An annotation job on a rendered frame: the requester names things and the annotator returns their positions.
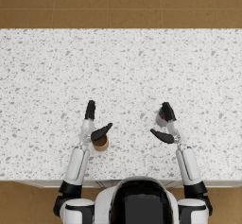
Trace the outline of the grey cup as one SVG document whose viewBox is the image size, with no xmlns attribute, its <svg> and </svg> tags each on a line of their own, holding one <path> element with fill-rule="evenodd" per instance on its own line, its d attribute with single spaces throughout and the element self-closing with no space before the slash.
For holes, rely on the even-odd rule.
<svg viewBox="0 0 242 224">
<path fill-rule="evenodd" d="M 164 112 L 162 109 L 159 109 L 159 112 L 156 115 L 156 123 L 160 127 L 165 127 L 167 125 L 167 122 L 161 118 L 162 116 L 164 116 Z"/>
</svg>

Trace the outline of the brown cup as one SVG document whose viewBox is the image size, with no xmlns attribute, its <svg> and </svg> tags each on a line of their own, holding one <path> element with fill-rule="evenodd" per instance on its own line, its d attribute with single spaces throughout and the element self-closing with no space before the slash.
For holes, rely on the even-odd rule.
<svg viewBox="0 0 242 224">
<path fill-rule="evenodd" d="M 105 151 L 109 146 L 109 139 L 107 135 L 104 135 L 98 140 L 93 140 L 92 143 L 96 151 Z"/>
</svg>

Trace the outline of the dark round robot body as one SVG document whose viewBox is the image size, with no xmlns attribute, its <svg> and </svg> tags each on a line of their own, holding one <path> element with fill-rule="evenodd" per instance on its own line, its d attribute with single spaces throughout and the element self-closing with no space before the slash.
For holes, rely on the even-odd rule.
<svg viewBox="0 0 242 224">
<path fill-rule="evenodd" d="M 126 178 L 97 195 L 94 224 L 180 224 L 178 202 L 160 181 Z"/>
</svg>

